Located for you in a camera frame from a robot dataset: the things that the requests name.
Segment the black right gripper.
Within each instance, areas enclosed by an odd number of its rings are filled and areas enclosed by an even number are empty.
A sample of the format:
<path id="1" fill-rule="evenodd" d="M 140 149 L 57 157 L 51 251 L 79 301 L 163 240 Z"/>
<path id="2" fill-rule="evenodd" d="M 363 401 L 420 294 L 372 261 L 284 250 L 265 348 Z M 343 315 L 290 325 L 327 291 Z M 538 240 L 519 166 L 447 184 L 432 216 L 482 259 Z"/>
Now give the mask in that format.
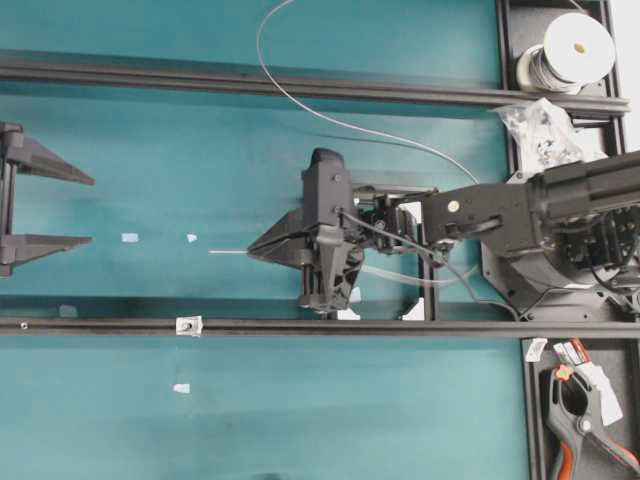
<path id="1" fill-rule="evenodd" d="M 346 310 L 364 263 L 364 250 L 339 226 L 320 225 L 303 232 L 303 209 L 283 215 L 247 247 L 252 259 L 302 268 L 299 305 L 312 310 Z"/>

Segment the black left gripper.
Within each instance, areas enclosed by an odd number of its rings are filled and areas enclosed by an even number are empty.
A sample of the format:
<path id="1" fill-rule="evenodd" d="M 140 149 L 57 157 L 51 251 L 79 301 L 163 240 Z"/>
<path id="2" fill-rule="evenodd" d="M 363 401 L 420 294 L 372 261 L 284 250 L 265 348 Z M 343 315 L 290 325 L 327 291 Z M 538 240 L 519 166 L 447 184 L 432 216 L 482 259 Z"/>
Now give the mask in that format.
<path id="1" fill-rule="evenodd" d="M 14 160 L 10 148 L 14 148 Z M 1 123 L 1 276 L 10 277 L 16 260 L 35 260 L 88 245 L 92 237 L 16 235 L 13 241 L 15 184 L 19 174 L 94 185 L 95 179 L 67 163 L 38 141 L 25 137 L 18 124 Z"/>

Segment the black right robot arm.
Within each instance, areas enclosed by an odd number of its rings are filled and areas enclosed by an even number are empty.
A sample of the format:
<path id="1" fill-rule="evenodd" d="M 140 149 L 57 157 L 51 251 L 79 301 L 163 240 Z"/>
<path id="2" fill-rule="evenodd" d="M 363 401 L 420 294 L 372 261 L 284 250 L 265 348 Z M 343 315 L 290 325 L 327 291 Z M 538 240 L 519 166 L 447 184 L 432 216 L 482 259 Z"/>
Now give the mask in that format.
<path id="1" fill-rule="evenodd" d="M 484 276 L 515 319 L 552 295 L 591 293 L 586 309 L 605 301 L 639 308 L 637 153 L 440 191 L 355 183 L 339 153 L 318 148 L 301 180 L 300 206 L 247 253 L 298 269 L 304 308 L 348 308 L 367 250 L 414 254 L 438 269 L 465 240 L 481 245 Z"/>

